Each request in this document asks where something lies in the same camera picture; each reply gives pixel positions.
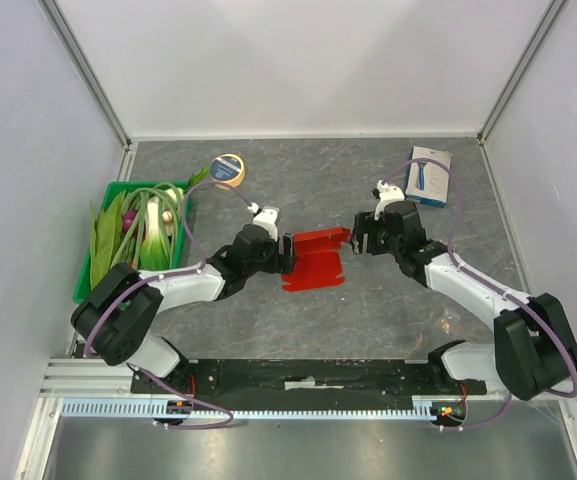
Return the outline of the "red paper box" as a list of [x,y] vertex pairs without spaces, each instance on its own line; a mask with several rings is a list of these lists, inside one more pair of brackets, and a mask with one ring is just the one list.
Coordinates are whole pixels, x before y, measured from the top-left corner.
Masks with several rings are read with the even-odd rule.
[[282,288],[299,292],[341,285],[345,277],[339,251],[350,234],[343,227],[296,233],[297,262],[291,274],[282,276]]

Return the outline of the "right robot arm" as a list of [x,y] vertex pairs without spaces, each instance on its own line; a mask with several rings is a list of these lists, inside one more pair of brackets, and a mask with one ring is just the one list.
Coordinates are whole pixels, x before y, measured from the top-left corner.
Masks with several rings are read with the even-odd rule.
[[477,380],[500,383],[527,401],[570,380],[566,394],[577,396],[577,342],[555,296],[531,296],[477,271],[427,237],[409,201],[357,213],[350,244],[357,254],[393,256],[405,276],[452,299],[492,331],[490,344],[456,341],[435,350],[439,360],[425,371],[433,391],[445,394],[462,380]]

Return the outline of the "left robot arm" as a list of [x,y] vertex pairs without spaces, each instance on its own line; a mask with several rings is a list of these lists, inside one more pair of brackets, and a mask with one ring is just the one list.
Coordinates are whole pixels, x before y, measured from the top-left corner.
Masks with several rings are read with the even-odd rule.
[[251,276],[288,275],[296,262],[293,235],[273,239],[263,227],[247,224],[204,265],[163,272],[113,266],[74,310],[71,325],[107,365],[147,371],[164,392],[176,393],[186,385],[188,360],[150,332],[157,314],[224,300],[241,291]]

